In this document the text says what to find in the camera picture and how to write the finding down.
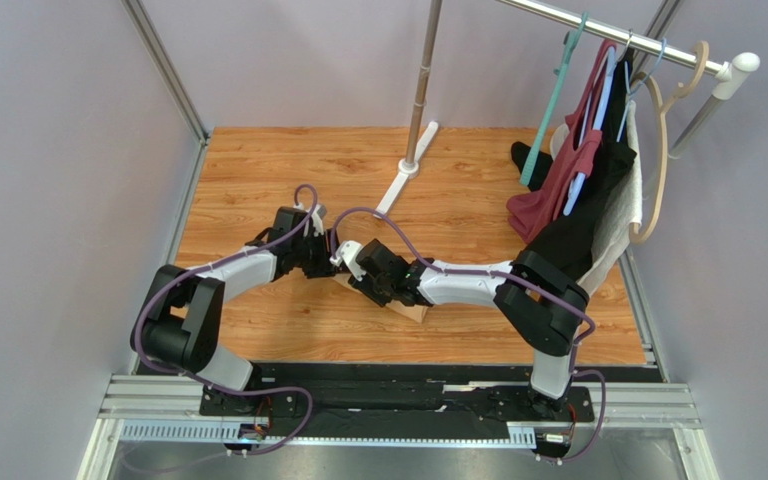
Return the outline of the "beige cloth napkin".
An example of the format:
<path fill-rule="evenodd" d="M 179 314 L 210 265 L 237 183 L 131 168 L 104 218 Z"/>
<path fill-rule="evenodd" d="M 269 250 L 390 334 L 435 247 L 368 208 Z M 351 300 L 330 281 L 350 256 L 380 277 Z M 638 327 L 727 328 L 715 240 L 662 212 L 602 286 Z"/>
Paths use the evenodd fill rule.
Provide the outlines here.
<path fill-rule="evenodd" d="M 362 297 L 365 297 L 365 295 L 360 291 L 355 289 L 353 286 L 349 284 L 349 280 L 352 278 L 351 274 L 348 273 L 342 273 L 337 274 L 333 280 L 343 286 L 344 288 L 348 289 L 349 291 L 360 294 Z M 401 315 L 403 317 L 406 317 L 408 319 L 413 320 L 417 324 L 422 324 L 425 320 L 426 314 L 429 310 L 428 306 L 424 305 L 414 305 L 414 306 L 406 306 L 398 301 L 390 301 L 385 305 L 385 308 L 397 313 L 398 315 Z"/>

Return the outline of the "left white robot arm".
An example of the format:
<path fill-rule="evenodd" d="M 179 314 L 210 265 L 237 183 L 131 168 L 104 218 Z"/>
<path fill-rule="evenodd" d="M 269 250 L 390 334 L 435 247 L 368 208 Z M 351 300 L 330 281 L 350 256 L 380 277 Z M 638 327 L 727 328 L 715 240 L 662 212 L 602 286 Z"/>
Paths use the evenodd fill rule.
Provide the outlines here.
<path fill-rule="evenodd" d="M 219 342 L 225 303 L 299 269 L 332 277 L 326 209 L 278 209 L 272 226 L 237 253 L 210 264 L 165 265 L 155 274 L 130 336 L 131 348 L 154 370 L 189 375 L 214 391 L 248 396 L 259 369 Z"/>

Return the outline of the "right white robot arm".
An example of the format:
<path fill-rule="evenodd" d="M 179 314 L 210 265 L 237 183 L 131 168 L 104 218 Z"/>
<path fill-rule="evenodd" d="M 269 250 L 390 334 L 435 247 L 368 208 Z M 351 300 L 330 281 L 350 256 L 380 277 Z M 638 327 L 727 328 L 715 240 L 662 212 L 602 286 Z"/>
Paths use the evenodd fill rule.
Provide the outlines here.
<path fill-rule="evenodd" d="M 537 253 L 525 249 L 511 260 L 458 265 L 419 258 L 407 262 L 380 241 L 343 242 L 331 258 L 349 285 L 381 307 L 463 304 L 500 312 L 534 350 L 532 391 L 562 399 L 572 378 L 573 357 L 589 294 Z"/>

